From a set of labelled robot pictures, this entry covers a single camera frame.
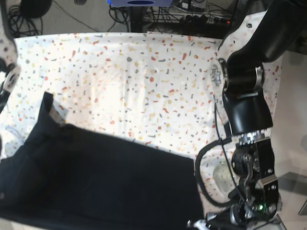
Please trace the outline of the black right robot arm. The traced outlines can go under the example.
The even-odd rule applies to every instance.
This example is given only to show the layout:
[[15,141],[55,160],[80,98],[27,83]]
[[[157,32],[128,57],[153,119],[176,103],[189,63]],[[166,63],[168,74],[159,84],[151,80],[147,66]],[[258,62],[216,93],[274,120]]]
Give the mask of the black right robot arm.
[[20,76],[20,68],[17,65],[17,48],[14,37],[9,29],[7,4],[5,0],[0,2],[0,110],[2,111],[8,102]]

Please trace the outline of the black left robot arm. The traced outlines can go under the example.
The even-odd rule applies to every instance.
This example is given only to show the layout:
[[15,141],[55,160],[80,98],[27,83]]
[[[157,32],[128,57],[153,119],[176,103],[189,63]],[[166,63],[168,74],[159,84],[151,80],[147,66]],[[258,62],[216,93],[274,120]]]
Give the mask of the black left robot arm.
[[226,134],[217,144],[238,139],[227,166],[232,176],[239,177],[224,211],[207,215],[211,230],[245,230],[257,222],[269,223],[278,210],[275,158],[264,134],[273,126],[263,93],[264,64],[283,55],[306,23],[306,1],[274,0],[249,41],[230,55],[219,54],[211,64],[214,118]]

